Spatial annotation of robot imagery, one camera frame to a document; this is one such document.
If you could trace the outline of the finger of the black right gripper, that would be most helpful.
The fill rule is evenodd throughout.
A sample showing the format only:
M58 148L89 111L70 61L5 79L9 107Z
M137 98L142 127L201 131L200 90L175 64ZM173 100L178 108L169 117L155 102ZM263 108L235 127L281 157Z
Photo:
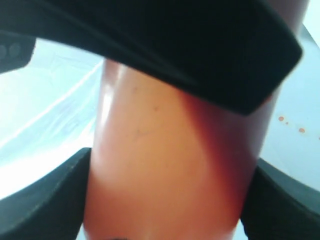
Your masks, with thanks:
M242 115L302 56L263 0L3 0L0 29L101 55Z

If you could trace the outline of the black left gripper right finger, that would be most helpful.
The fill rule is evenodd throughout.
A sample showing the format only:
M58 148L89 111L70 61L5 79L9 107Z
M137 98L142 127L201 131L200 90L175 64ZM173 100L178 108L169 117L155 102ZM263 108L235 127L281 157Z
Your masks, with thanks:
M250 240L318 240L320 193L259 159L240 220Z

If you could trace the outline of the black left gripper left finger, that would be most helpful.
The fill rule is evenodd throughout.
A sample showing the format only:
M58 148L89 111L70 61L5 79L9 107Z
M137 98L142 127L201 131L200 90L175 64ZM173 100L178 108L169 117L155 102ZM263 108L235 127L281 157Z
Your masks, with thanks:
M75 240L85 210L91 149L0 201L1 240Z

